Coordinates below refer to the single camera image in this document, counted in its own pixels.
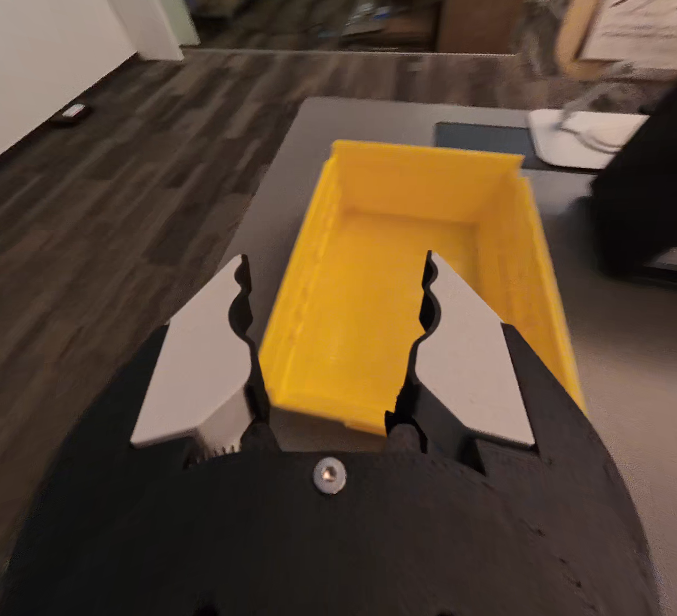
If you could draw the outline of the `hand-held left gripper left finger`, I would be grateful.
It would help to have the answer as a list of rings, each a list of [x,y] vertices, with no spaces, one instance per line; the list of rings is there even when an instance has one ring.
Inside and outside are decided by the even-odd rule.
[[[248,257],[236,255],[169,320],[131,434],[135,448],[190,438],[201,450],[240,450],[250,425],[269,422],[248,336],[251,289]]]

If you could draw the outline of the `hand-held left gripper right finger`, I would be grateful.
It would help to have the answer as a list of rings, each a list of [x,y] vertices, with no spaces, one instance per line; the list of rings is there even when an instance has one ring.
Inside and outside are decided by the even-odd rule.
[[[474,439],[536,445],[503,321],[438,253],[429,251],[408,358],[408,418],[436,450]]]

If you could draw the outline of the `yellow plastic bin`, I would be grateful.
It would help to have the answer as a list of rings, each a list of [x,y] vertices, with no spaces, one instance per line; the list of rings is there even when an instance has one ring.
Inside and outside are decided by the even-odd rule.
[[[280,409],[385,433],[435,251],[587,410],[524,155],[337,140],[258,358]]]

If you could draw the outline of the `black drawer cabinet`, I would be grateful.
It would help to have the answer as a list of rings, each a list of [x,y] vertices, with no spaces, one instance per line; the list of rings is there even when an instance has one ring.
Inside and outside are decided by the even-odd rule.
[[[676,248],[676,88],[590,184],[588,217],[600,270],[676,284],[659,258]]]

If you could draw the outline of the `dark rectangular desk pad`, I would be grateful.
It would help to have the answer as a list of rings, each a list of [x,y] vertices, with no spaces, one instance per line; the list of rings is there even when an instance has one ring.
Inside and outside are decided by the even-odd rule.
[[[434,145],[477,152],[520,155],[523,169],[538,170],[542,162],[525,128],[440,122],[435,125]]]

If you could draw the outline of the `small black floor device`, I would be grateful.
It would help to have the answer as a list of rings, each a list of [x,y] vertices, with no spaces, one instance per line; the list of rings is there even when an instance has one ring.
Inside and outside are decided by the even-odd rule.
[[[72,128],[87,119],[92,113],[92,105],[83,101],[74,101],[53,114],[47,122],[55,128]]]

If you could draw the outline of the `instruction poster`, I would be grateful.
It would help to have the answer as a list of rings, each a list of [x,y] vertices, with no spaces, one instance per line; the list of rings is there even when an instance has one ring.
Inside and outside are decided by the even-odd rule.
[[[600,0],[580,59],[676,70],[676,0]]]

